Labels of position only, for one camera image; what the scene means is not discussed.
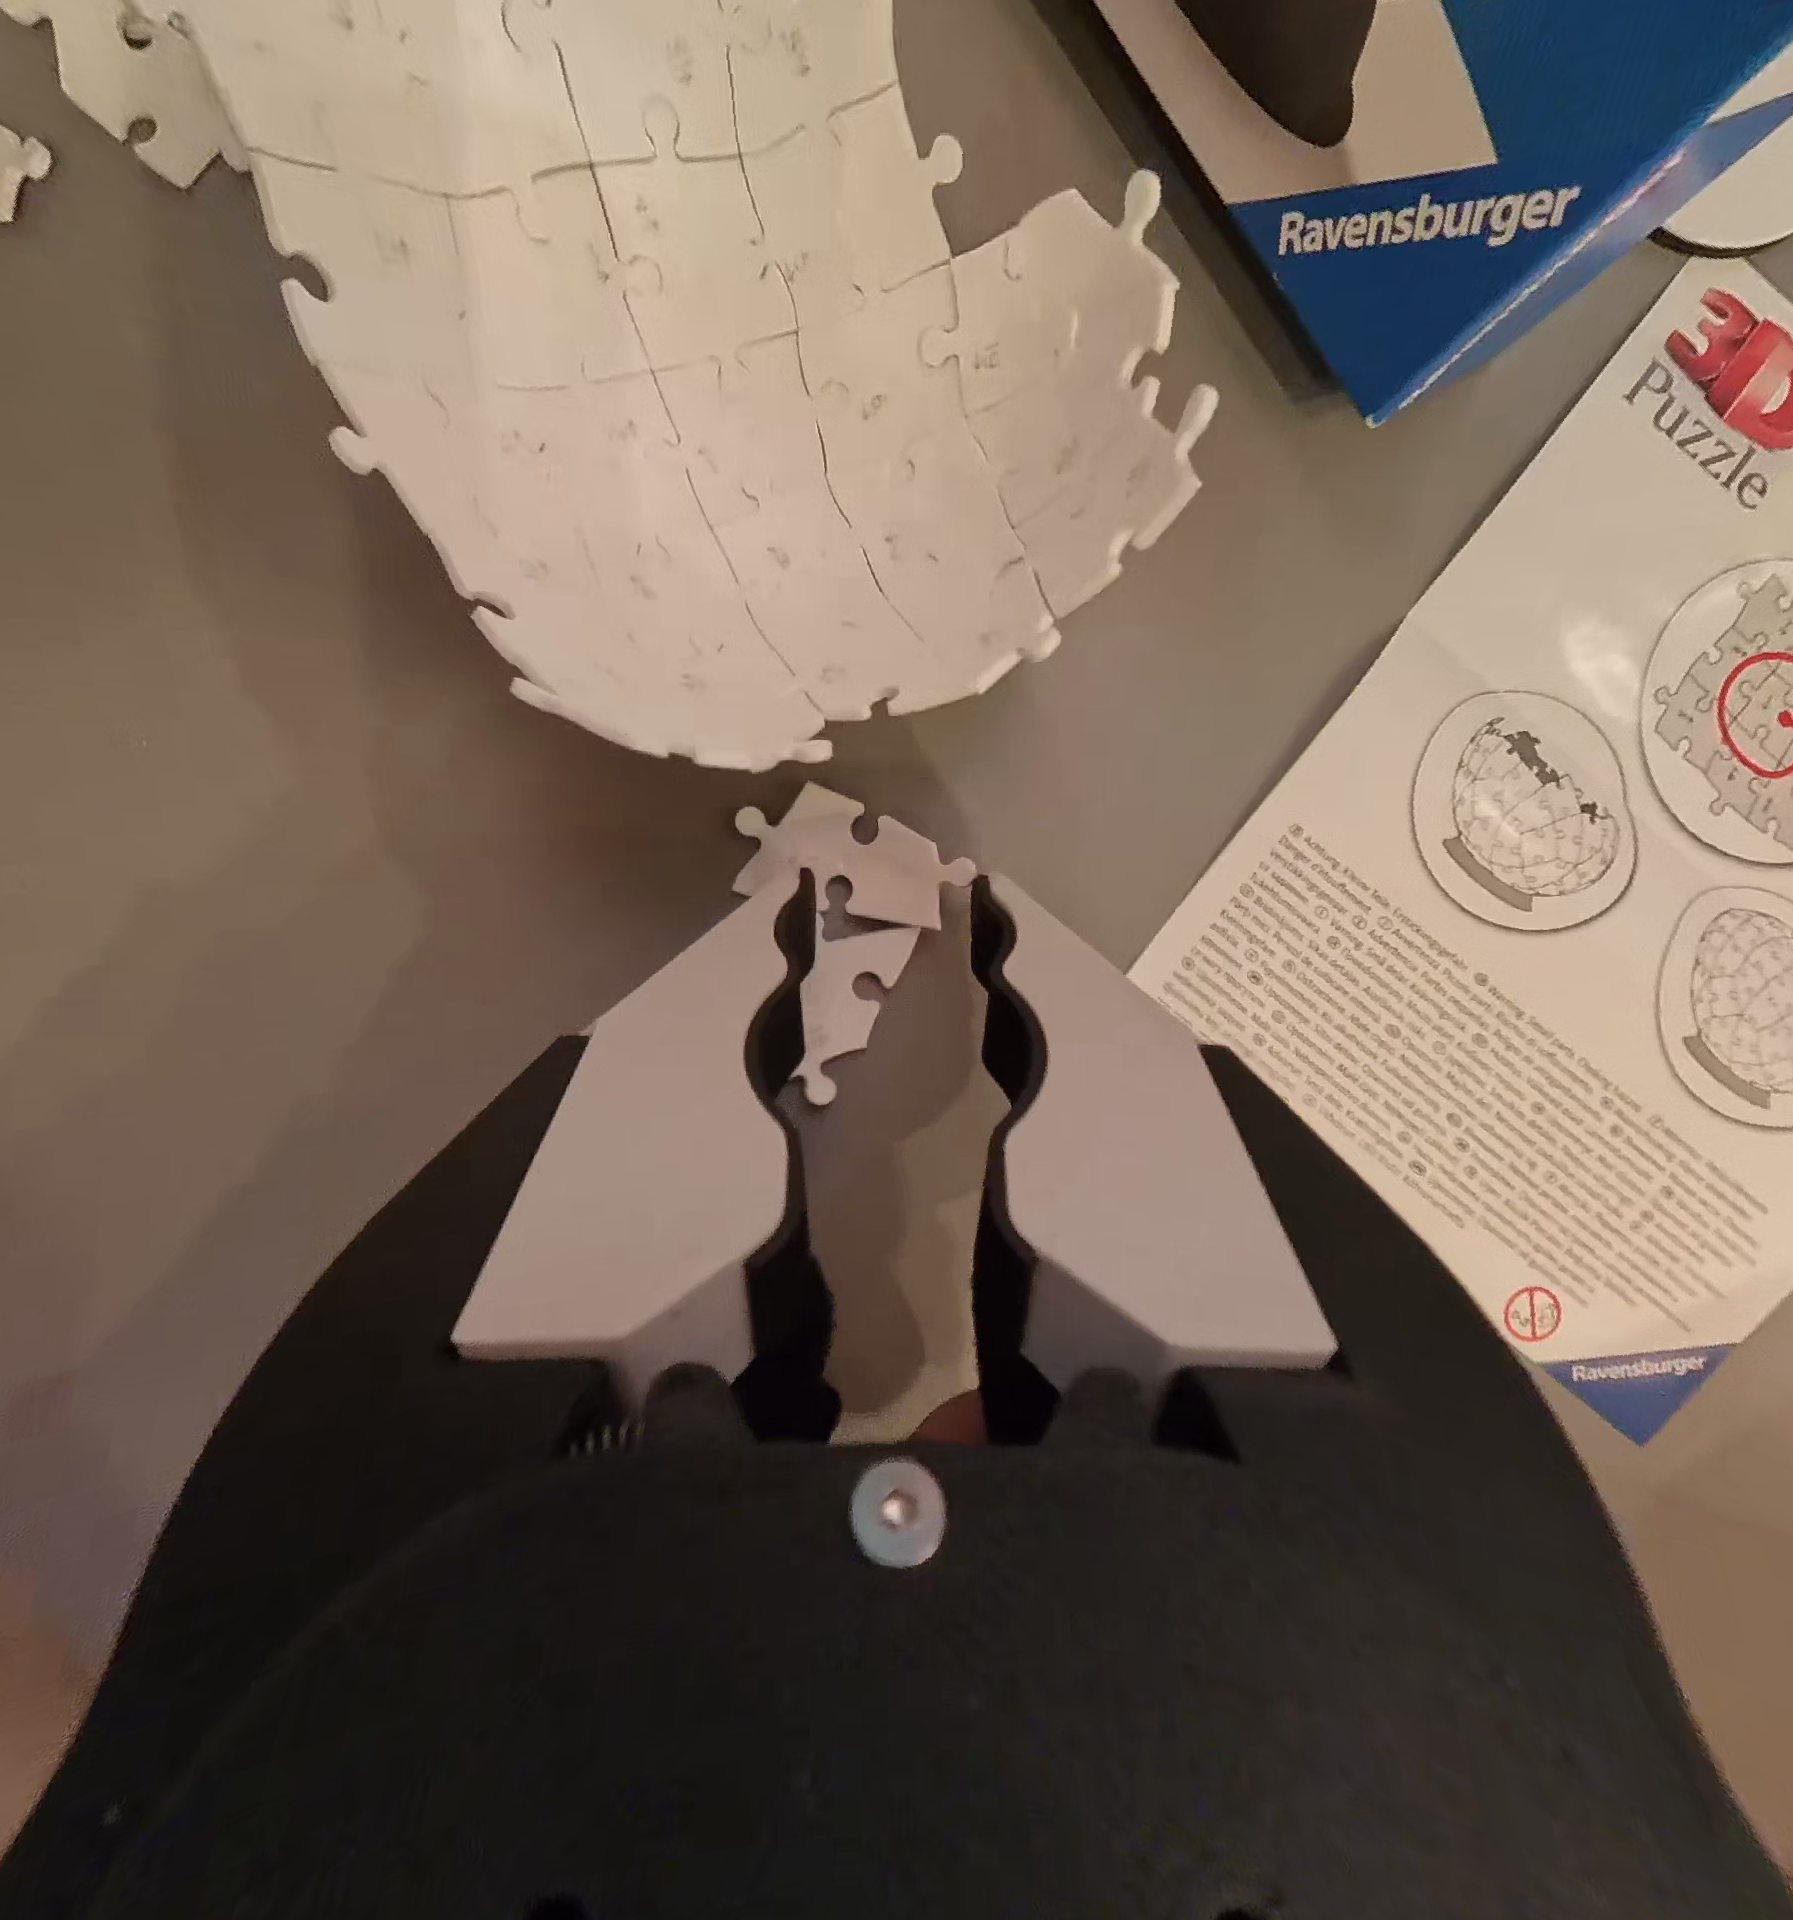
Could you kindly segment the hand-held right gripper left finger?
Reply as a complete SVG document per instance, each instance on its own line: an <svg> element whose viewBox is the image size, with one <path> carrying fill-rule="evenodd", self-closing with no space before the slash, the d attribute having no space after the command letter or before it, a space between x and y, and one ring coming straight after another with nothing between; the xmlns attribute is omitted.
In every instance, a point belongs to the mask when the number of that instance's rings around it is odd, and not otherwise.
<svg viewBox="0 0 1793 1920"><path fill-rule="evenodd" d="M816 879L763 883L584 1032L453 1325L459 1356L598 1363L626 1413L695 1365L759 1436L832 1436L837 1301L783 1113L816 936Z"/></svg>

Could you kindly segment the white instruction leaflet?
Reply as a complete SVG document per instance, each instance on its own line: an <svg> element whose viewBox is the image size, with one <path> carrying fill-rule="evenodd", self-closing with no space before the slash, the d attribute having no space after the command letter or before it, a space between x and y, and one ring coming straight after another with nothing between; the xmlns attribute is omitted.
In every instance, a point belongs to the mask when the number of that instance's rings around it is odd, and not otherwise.
<svg viewBox="0 0 1793 1920"><path fill-rule="evenodd" d="M1666 1430L1793 1295L1793 302L1682 265L1130 982Z"/></svg>

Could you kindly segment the small joined puzzle piece cluster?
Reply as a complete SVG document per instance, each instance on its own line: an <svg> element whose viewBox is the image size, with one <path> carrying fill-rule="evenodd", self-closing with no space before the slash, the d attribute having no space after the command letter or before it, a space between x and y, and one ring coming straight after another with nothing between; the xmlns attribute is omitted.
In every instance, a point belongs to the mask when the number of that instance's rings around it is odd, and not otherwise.
<svg viewBox="0 0 1793 1920"><path fill-rule="evenodd" d="M746 804L735 825L756 840L743 870L735 877L740 897L763 886L810 873L816 879L816 916L831 909L831 889L847 889L844 912L865 921L862 934L816 936L816 962L802 979L802 1061L796 1083L811 1106L837 1098L832 1065L862 1053L874 1035L881 1001L859 997L859 982L881 989L898 988L922 934L942 924L942 892L968 889L980 867L974 858L942 858L938 840L911 825L881 818L868 839L856 834L862 804L825 784L810 781L769 821L763 809Z"/></svg>

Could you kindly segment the partly built puzzle ball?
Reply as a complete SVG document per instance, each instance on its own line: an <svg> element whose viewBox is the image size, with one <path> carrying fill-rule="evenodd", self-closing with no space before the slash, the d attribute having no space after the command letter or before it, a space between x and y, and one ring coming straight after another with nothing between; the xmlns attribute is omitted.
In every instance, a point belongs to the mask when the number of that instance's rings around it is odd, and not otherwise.
<svg viewBox="0 0 1793 1920"><path fill-rule="evenodd" d="M954 254L893 4L215 4L344 465L429 538L514 691L769 770L1059 645L1198 491L1139 363L1162 183Z"/></svg>

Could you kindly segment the blue puzzle box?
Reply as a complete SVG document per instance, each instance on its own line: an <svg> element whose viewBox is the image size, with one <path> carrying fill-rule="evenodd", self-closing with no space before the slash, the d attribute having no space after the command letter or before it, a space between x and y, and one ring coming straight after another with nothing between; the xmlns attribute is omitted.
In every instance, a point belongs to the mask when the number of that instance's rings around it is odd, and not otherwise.
<svg viewBox="0 0 1793 1920"><path fill-rule="evenodd" d="M1368 423L1793 123L1793 4L1038 4Z"/></svg>

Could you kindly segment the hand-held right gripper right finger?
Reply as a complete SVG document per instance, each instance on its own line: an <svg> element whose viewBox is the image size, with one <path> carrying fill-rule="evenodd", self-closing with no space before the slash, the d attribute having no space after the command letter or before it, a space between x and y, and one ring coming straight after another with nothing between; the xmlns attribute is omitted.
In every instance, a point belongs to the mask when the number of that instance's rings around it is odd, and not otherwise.
<svg viewBox="0 0 1793 1920"><path fill-rule="evenodd" d="M971 892L980 1061L1007 1094L971 1277L995 1444L1035 1444L1086 1374L1139 1413L1193 1368L1336 1356L1193 1032L1007 877Z"/></svg>

